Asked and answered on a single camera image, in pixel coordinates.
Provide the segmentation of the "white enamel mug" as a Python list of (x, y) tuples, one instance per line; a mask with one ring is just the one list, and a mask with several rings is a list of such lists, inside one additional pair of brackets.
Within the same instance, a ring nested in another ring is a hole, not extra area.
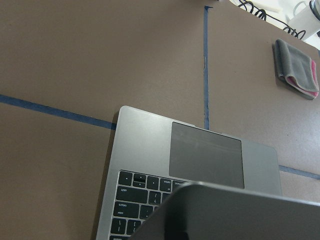
[(294, 14), (288, 26), (298, 31), (306, 30), (303, 41), (320, 31), (320, 1), (310, 0), (304, 9)]

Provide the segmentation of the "grey and pink folded cloth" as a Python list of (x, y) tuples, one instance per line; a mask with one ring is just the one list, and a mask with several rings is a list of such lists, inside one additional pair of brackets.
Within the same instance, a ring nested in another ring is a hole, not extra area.
[(282, 39), (275, 41), (273, 52), (277, 77), (305, 98), (316, 99), (320, 93), (316, 62)]

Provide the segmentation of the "grey laptop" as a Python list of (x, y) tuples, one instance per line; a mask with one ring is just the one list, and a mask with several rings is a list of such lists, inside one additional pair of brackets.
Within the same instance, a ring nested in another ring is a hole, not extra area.
[(184, 183), (280, 196), (273, 147), (122, 106), (96, 238), (126, 240)]

